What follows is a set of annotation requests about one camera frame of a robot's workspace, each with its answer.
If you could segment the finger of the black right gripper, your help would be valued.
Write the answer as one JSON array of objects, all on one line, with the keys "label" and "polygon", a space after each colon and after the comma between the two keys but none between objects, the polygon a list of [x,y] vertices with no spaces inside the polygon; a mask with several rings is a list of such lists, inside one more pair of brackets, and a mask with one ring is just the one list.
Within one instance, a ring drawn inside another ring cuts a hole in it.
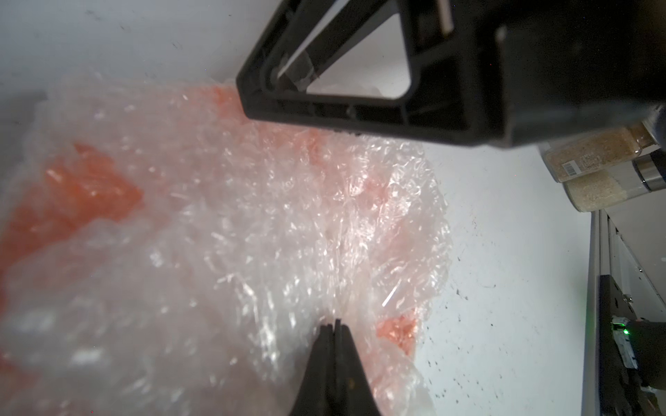
[{"label": "finger of the black right gripper", "polygon": [[[498,138],[484,101],[483,1],[284,1],[236,79],[247,117],[367,135],[477,146]],[[402,32],[409,86],[397,98],[317,95],[309,88],[386,21]]]}]

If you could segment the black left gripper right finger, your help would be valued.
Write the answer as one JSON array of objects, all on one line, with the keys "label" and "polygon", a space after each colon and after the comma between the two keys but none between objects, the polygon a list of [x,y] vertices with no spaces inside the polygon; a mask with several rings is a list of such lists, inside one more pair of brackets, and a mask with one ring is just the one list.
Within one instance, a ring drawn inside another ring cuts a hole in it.
[{"label": "black left gripper right finger", "polygon": [[350,328],[337,319],[333,331],[334,415],[380,415]]}]

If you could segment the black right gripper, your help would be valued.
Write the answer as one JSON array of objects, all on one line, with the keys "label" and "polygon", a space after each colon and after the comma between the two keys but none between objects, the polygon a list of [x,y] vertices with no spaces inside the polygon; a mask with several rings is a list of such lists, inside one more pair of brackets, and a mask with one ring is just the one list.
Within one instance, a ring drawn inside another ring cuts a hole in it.
[{"label": "black right gripper", "polygon": [[440,1],[462,146],[620,127],[665,102],[662,1]]}]

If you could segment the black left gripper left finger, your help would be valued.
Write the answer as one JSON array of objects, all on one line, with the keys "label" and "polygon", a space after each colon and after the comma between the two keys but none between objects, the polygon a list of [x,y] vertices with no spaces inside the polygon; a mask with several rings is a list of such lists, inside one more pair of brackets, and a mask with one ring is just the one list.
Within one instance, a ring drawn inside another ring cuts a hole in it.
[{"label": "black left gripper left finger", "polygon": [[290,415],[332,415],[329,384],[332,375],[334,329],[323,325],[319,329],[308,358],[303,381],[292,406]]}]

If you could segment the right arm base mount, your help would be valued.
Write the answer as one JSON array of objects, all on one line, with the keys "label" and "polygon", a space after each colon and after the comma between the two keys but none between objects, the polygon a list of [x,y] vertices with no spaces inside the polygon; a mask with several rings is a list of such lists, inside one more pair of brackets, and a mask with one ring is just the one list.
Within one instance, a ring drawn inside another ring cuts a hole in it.
[{"label": "right arm base mount", "polygon": [[638,317],[612,276],[598,289],[600,414],[664,415],[665,323]]}]

